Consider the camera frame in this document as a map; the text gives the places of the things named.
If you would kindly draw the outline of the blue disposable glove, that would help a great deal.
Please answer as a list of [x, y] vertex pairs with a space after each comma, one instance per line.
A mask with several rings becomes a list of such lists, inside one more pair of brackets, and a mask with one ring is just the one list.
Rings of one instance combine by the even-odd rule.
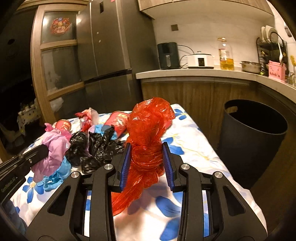
[[64, 156], [61, 166], [51, 176], [45, 176], [41, 182], [38, 182], [37, 187], [42, 187], [45, 192], [50, 192], [58, 188], [70, 174], [71, 164]]

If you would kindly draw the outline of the black plastic bag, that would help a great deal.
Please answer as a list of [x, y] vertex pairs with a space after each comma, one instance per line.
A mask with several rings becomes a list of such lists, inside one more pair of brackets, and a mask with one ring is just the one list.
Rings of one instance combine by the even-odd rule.
[[115, 128], [111, 125], [101, 133], [76, 132], [70, 138], [70, 148], [65, 157], [73, 167], [80, 167], [83, 174], [90, 174], [111, 163], [112, 158], [122, 154], [125, 142], [113, 140]]

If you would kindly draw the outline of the red snack wrapper bag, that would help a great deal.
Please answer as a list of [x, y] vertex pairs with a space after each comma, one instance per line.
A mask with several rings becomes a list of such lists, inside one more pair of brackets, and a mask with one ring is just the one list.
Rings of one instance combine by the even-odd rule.
[[80, 131], [88, 133], [88, 130], [99, 124], [99, 114], [95, 109], [89, 108], [80, 113], [75, 113], [80, 121]]

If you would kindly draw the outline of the red paper cup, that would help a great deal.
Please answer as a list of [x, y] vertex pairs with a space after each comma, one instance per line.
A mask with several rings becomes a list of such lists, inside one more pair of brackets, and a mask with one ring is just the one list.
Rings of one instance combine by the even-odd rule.
[[128, 116], [128, 113], [122, 111], [113, 112], [102, 126], [101, 131], [104, 132], [114, 126], [114, 138], [119, 138], [126, 130]]
[[55, 123], [55, 130], [63, 136], [71, 136], [71, 123], [68, 120], [59, 120]]

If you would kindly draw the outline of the orange red plastic bag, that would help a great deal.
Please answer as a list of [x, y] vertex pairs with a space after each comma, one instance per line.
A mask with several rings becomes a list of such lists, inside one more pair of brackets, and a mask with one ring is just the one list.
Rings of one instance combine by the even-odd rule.
[[111, 195], [114, 216], [139, 199], [145, 189], [158, 183], [165, 173], [161, 137], [174, 118], [170, 103], [160, 97], [136, 104], [129, 114], [126, 142], [131, 144], [132, 157], [124, 190]]

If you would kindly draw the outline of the black trash bin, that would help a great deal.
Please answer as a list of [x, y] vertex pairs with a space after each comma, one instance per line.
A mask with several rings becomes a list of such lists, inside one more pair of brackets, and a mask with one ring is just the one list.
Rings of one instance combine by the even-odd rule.
[[224, 104], [218, 156], [233, 179], [250, 189], [274, 159], [287, 130], [285, 117], [270, 106], [230, 100]]

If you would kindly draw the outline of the lilac plastic bag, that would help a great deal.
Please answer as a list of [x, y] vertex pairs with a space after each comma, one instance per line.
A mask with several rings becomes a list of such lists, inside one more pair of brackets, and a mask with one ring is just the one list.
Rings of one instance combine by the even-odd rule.
[[51, 176], [62, 164], [66, 151], [70, 148], [71, 133], [68, 130], [53, 128], [45, 123], [46, 132], [43, 134], [41, 144], [48, 147], [49, 153], [42, 161], [32, 167], [33, 181], [41, 182], [45, 176]]

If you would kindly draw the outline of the polka dot dining table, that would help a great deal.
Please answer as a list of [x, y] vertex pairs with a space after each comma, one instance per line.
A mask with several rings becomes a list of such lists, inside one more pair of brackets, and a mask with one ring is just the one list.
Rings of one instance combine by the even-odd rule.
[[17, 123], [19, 131], [22, 135], [26, 135], [25, 127], [26, 125], [37, 121], [41, 117], [40, 108], [35, 106], [34, 104], [27, 109], [22, 110], [18, 113]]

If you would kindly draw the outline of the wooden lower cabinet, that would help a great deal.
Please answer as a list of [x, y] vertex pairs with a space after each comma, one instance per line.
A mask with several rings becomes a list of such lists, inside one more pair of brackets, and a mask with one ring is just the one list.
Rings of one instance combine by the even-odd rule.
[[209, 77], [143, 79], [141, 84], [144, 99], [161, 97], [181, 105], [215, 149], [227, 101], [249, 99], [266, 104], [288, 122], [287, 134], [275, 158], [295, 160], [295, 103], [277, 90], [250, 80]]

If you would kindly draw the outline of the wooden glass door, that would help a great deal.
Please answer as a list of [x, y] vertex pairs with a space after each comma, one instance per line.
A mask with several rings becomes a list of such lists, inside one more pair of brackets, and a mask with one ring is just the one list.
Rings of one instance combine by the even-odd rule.
[[86, 4], [42, 1], [31, 34], [34, 90], [46, 123], [74, 117], [87, 108], [78, 62], [77, 25]]

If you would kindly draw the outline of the cooking oil bottle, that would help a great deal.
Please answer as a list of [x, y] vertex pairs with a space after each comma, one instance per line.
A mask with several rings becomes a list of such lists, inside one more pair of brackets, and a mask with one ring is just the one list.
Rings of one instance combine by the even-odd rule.
[[220, 60], [220, 68], [222, 70], [234, 70], [234, 60], [232, 55], [232, 48], [227, 42], [225, 37], [219, 37], [217, 39], [219, 41], [219, 60]]

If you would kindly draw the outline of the white slow cooker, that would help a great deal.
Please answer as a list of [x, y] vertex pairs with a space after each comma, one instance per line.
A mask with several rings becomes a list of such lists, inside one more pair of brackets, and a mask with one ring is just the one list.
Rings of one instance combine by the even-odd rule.
[[214, 69], [214, 57], [198, 51], [187, 55], [187, 66], [189, 69]]

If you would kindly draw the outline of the black air fryer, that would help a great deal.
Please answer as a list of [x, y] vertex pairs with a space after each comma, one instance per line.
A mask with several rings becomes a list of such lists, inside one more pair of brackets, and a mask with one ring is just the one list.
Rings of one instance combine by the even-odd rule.
[[179, 69], [179, 52], [176, 42], [166, 42], [157, 44], [159, 64], [163, 70]]

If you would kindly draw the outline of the dark steel refrigerator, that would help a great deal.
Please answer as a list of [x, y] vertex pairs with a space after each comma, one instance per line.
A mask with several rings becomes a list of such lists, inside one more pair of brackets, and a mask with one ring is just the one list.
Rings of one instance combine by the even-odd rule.
[[88, 104], [99, 113], [142, 102], [137, 73], [159, 68], [152, 20], [137, 1], [89, 1], [77, 15], [77, 51]]

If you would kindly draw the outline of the white ladle spoon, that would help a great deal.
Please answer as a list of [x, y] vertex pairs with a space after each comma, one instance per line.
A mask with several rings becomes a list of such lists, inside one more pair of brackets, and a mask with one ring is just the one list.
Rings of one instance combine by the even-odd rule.
[[278, 49], [279, 49], [279, 58], [278, 58], [278, 61], [279, 61], [280, 65], [282, 66], [283, 54], [282, 54], [282, 51], [281, 51], [280, 43], [278, 42], [277, 44], [278, 44]]

